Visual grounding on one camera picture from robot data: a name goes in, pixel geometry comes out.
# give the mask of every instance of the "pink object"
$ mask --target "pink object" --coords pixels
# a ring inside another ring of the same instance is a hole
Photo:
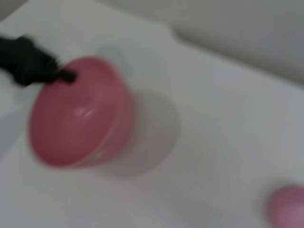
[[[78,73],[73,84],[41,90],[30,117],[34,153],[55,167],[102,164],[117,156],[133,131],[133,98],[106,61],[84,57],[65,68]]]
[[[268,217],[275,228],[304,228],[304,188],[288,186],[274,193]]]

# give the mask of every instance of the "white surface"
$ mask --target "white surface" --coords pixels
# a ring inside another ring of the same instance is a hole
[[[304,1],[96,1],[170,23],[191,41],[304,82]]]
[[[139,102],[129,153],[55,171],[30,156],[38,87],[0,80],[0,221],[6,228],[267,228],[268,194],[304,182],[304,91],[174,41],[161,24],[88,0],[31,0],[0,31],[63,61],[112,60]]]

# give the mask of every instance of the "black object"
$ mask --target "black object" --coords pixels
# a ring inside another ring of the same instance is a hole
[[[21,86],[32,83],[53,83],[58,79],[72,83],[76,73],[60,69],[56,59],[38,49],[26,37],[7,39],[0,37],[0,68],[12,74]]]

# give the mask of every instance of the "white counter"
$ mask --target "white counter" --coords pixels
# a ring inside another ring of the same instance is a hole
[[[0,77],[4,228],[267,228],[264,204],[304,182],[304,90],[178,43],[169,30],[93,0],[30,0],[0,24],[63,62],[105,57],[139,106],[129,152],[98,169],[56,171],[30,154],[39,86]]]

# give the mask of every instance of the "gray wall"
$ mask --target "gray wall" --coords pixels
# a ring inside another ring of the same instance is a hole
[[[187,40],[304,83],[303,0],[97,0],[172,24]]]
[[[27,0],[0,0],[0,21],[18,9]]]

